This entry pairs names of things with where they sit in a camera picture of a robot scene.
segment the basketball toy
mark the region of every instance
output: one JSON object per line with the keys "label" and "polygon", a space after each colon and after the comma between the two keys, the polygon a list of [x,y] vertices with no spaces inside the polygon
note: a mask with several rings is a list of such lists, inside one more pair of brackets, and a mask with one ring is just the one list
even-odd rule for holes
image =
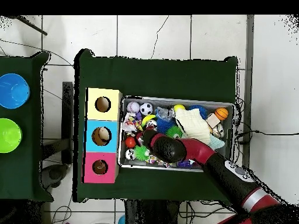
{"label": "basketball toy", "polygon": [[221,108],[216,109],[215,115],[220,120],[225,120],[228,116],[228,111],[225,108],[221,107]]}

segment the green tablecloth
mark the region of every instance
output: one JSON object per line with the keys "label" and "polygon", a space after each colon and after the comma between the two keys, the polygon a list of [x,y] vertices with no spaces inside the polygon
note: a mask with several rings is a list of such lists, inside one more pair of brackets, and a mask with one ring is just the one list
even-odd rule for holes
{"label": "green tablecloth", "polygon": [[237,62],[235,57],[225,61],[96,58],[89,50],[81,50],[75,58],[75,108],[79,104],[79,111],[75,111],[74,148],[79,152],[78,157],[74,155],[74,198],[227,201],[204,173],[120,168],[114,184],[81,183],[85,88],[234,103]]}
{"label": "green tablecloth", "polygon": [[11,153],[0,153],[0,198],[52,201],[40,183],[41,158],[41,68],[49,54],[38,52],[30,58],[0,57],[0,76],[16,73],[30,86],[28,101],[17,109],[0,106],[0,118],[9,118],[23,132],[20,145]]}

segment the soccer ball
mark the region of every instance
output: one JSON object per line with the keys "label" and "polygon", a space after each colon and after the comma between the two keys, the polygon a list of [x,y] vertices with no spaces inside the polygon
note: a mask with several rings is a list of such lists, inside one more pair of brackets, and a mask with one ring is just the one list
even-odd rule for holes
{"label": "soccer ball", "polygon": [[147,116],[152,113],[152,104],[151,103],[144,103],[140,106],[140,112]]}
{"label": "soccer ball", "polygon": [[126,158],[128,160],[135,160],[136,159],[136,152],[134,149],[128,149],[126,151]]}

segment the tiled floor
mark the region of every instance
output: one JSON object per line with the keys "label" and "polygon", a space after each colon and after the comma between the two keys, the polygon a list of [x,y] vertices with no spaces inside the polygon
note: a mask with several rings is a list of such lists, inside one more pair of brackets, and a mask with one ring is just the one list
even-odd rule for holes
{"label": "tiled floor", "polygon": [[[237,56],[239,61],[240,97],[244,95],[246,15],[193,15],[191,16],[26,16],[48,33],[39,32],[18,20],[2,20],[0,46],[10,56],[31,56],[41,49],[52,51],[51,60],[43,72],[44,88],[61,97],[62,82],[74,81],[74,57],[82,48],[91,49],[97,57],[115,55],[142,59],[188,60],[201,58],[223,60]],[[61,136],[61,102],[44,92],[44,137]],[[49,160],[60,161],[60,154]],[[44,162],[45,166],[53,162]],[[44,206],[44,224],[51,224],[54,212],[71,200],[72,167],[58,188],[50,189],[54,202]],[[197,215],[207,215],[220,206],[192,202]],[[95,200],[74,203],[69,207],[70,224],[117,224],[124,214],[120,199]],[[65,218],[66,207],[55,215],[55,221]],[[182,216],[190,216],[190,207],[180,206]],[[231,216],[226,209],[207,218],[195,218],[192,224],[216,224]],[[179,224],[189,224],[190,218],[179,217]]]}

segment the blue bowl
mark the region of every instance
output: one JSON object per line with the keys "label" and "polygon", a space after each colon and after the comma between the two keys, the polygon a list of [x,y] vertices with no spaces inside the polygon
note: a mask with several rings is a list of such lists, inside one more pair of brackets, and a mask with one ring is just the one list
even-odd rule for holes
{"label": "blue bowl", "polygon": [[30,88],[18,74],[9,73],[0,77],[0,106],[16,109],[29,98]]}

